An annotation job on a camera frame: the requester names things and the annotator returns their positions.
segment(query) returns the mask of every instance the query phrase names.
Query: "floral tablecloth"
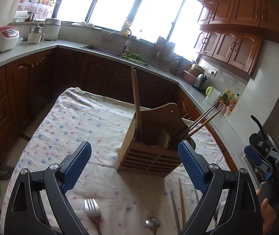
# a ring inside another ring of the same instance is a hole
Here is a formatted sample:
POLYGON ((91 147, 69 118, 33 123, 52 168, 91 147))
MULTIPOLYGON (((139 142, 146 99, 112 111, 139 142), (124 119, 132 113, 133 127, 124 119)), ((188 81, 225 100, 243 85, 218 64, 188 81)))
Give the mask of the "floral tablecloth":
MULTIPOLYGON (((106 234, 152 234, 145 226, 149 216, 158 217, 158 234, 176 235, 176 222, 170 191, 174 193, 181 222, 178 179, 181 178, 187 218, 196 207, 194 187, 181 164, 167 177, 117 171, 118 151, 134 115, 134 105, 69 88, 59 96, 54 107, 34 133, 23 151, 9 182, 1 211, 0 231, 4 233, 5 214, 13 185, 23 168, 31 172, 60 163, 82 141, 92 145, 92 156, 75 187, 66 196, 88 233, 97 234, 84 210, 84 199, 93 197, 101 209, 100 228, 106 234)), ((206 128, 193 139, 196 152, 208 163, 228 169, 224 157, 206 128)), ((226 191, 220 201, 225 202, 226 191)), ((59 230, 45 191, 41 192, 52 228, 59 230)))

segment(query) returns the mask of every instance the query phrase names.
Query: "kitchen counter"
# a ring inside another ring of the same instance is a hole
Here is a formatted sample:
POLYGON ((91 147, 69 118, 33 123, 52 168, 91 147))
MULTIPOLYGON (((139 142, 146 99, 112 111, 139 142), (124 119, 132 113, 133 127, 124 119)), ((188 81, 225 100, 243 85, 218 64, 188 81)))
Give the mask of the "kitchen counter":
MULTIPOLYGON (((80 47, 86 46, 85 43, 79 43, 74 41, 68 40, 56 40, 56 41, 44 41, 39 44, 24 44, 18 45, 12 50, 5 51, 0 53, 0 67, 5 65, 6 63, 12 62, 16 59, 22 58, 27 55, 31 55, 43 50, 48 50, 52 48, 65 48, 74 51, 79 51, 82 53, 87 53, 91 55, 95 55, 98 57, 106 58, 115 62, 119 62, 125 65, 133 66, 136 69, 144 70, 148 73, 157 75, 162 77, 166 80, 169 80, 173 83, 179 85, 179 87, 187 94, 187 96, 191 99, 191 101, 196 105, 196 107, 203 113, 204 111, 210 108, 210 104, 205 101, 205 95, 203 93, 198 92, 195 90, 189 83, 184 81, 183 79, 172 75, 170 72, 163 71, 159 68, 154 67, 153 65, 149 64, 150 69, 139 66, 135 63, 129 62, 127 60, 114 57, 111 55, 106 55, 103 53, 99 53, 92 50, 82 49, 80 47)), ((207 118, 214 114, 217 110, 214 109, 207 118)), ((225 145, 226 149, 228 150, 230 156, 232 157, 236 167, 239 168, 246 168, 249 169, 245 160, 243 159, 244 154, 244 142, 240 139, 234 129, 228 124, 228 122, 223 118, 221 114, 218 114, 214 119, 210 122, 210 125, 213 127, 217 135, 220 137, 221 141, 225 145)))

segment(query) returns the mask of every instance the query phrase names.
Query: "white rice cooker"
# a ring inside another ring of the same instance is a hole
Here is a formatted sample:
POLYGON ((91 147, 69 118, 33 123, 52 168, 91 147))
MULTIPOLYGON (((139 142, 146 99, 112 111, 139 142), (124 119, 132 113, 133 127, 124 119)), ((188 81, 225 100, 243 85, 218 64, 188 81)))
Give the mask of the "white rice cooker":
POLYGON ((19 31, 12 26, 0 27, 0 52, 15 47, 19 39, 19 31))
POLYGON ((56 18, 45 19, 43 29, 43 33, 45 34, 45 40, 57 40, 60 27, 61 20, 58 20, 56 18))

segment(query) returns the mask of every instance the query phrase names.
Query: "blue gripper pad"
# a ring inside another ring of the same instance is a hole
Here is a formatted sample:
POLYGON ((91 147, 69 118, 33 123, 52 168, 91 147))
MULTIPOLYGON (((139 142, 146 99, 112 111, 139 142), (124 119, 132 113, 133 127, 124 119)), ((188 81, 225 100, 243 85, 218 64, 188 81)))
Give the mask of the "blue gripper pad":
POLYGON ((62 174, 61 190, 66 193, 73 189, 88 160, 92 155, 92 146, 89 142, 83 141, 78 148, 60 163, 60 173, 62 174))
POLYGON ((208 189, 206 184, 208 162, 202 155, 197 154, 187 141, 179 143, 178 154, 194 187, 205 194, 208 189))

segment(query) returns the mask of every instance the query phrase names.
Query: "electric kettle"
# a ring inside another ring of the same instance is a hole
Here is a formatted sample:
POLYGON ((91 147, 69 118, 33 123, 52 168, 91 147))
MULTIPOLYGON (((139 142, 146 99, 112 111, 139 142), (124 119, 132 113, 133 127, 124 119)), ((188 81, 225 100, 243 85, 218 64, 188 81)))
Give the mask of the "electric kettle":
POLYGON ((198 77, 196 78, 193 87, 198 90, 201 91, 205 82, 207 80, 207 76, 204 74, 199 74, 198 77))

